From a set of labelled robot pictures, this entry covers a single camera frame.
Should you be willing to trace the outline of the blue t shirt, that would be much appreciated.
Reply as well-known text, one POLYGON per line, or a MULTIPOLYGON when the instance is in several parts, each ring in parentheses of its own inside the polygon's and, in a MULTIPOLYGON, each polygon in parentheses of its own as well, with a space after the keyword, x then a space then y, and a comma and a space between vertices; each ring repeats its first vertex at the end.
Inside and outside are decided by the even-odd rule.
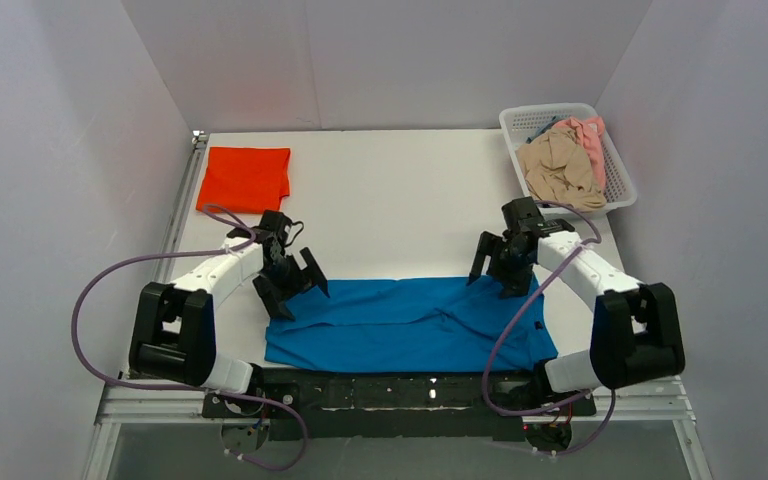
POLYGON ((265 359, 341 374, 529 370, 557 356, 538 297, 501 347, 522 297, 500 299, 489 276, 344 279, 288 301, 294 321, 271 320, 265 359))

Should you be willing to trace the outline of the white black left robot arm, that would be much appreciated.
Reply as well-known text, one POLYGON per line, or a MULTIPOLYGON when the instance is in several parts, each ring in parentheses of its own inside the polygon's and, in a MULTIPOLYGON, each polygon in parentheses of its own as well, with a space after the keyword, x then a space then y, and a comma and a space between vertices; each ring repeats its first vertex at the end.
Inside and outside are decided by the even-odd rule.
POLYGON ((251 282, 269 317, 293 320, 287 302, 313 288, 328 295, 328 280, 308 248, 304 265, 283 250, 228 241, 215 256, 168 284, 140 293, 129 350, 139 373, 191 387, 250 394, 259 367, 221 354, 215 316, 222 303, 251 282))

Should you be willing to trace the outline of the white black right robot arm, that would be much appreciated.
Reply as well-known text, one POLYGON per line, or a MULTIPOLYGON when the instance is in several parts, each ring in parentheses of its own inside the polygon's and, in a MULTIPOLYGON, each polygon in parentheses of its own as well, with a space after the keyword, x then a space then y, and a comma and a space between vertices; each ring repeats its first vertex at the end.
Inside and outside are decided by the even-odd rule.
POLYGON ((479 237, 470 283, 487 273, 501 282, 504 297, 526 296, 533 305, 544 289, 531 286, 532 268, 540 265, 593 314, 587 349, 540 360, 533 367, 528 390, 535 401, 599 387, 620 389, 685 369, 674 292, 615 268, 591 249, 593 242, 567 230, 503 236, 484 232, 479 237))

